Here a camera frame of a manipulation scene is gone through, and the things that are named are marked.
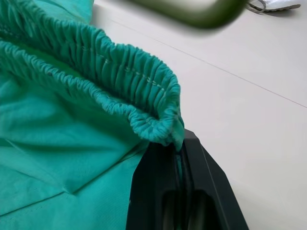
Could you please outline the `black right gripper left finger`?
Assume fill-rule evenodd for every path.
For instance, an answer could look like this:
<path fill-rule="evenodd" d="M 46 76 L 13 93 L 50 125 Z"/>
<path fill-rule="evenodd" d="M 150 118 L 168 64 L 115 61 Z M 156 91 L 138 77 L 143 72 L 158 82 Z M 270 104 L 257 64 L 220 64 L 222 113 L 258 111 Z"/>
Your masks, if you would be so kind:
<path fill-rule="evenodd" d="M 183 230 L 184 148 L 150 143 L 131 182 L 128 230 Z"/>

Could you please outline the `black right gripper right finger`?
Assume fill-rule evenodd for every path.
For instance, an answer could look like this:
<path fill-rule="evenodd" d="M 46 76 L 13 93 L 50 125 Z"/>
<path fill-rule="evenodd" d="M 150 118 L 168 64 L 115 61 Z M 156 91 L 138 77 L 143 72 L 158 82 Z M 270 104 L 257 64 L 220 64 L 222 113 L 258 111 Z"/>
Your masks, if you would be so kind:
<path fill-rule="evenodd" d="M 247 230 L 230 182 L 198 137 L 185 130 L 181 156 L 184 230 Z"/>

